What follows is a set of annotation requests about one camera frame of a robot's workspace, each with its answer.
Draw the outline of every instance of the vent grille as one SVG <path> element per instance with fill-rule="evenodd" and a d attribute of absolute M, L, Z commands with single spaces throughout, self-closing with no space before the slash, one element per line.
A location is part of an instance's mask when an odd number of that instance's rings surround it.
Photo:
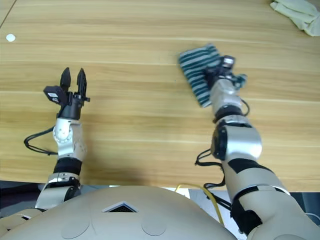
<path fill-rule="evenodd" d="M 122 205 L 110 210 L 109 213 L 134 213 L 134 211 L 126 205 Z"/>
<path fill-rule="evenodd" d="M 137 213 L 138 210 L 129 203 L 122 201 L 102 210 L 103 213 Z"/>

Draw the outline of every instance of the beige cloth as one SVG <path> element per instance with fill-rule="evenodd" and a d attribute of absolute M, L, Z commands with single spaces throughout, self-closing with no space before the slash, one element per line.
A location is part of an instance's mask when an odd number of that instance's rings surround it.
<path fill-rule="evenodd" d="M 270 4 L 275 11 L 290 18 L 310 36 L 320 36 L 320 13 L 305 0 L 275 0 Z"/>

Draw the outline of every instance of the white dot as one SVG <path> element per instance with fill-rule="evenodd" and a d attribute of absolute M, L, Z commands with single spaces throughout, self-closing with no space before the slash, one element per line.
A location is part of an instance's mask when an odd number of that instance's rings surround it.
<path fill-rule="evenodd" d="M 9 42 L 13 42 L 14 40 L 16 40 L 16 36 L 13 35 L 12 33 L 8 34 L 5 38 L 6 38 Z"/>

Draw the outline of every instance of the striped cloth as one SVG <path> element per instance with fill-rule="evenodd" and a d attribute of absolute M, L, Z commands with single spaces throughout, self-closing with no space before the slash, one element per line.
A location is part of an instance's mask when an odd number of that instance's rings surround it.
<path fill-rule="evenodd" d="M 209 99 L 210 90 L 205 80 L 204 70 L 207 67 L 216 67 L 220 62 L 221 56 L 217 48 L 211 43 L 204 47 L 182 52 L 179 56 L 180 67 L 182 68 L 197 101 L 203 108 L 211 104 Z M 245 85 L 247 75 L 232 75 L 231 81 L 238 90 Z"/>

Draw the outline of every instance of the metal joint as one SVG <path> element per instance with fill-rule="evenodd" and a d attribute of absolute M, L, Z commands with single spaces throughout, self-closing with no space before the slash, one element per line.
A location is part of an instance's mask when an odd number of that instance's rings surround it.
<path fill-rule="evenodd" d="M 80 177 L 77 174 L 70 172 L 56 172 L 49 176 L 48 184 L 51 183 L 60 183 L 60 182 L 68 182 L 69 180 L 78 180 L 80 181 Z"/>

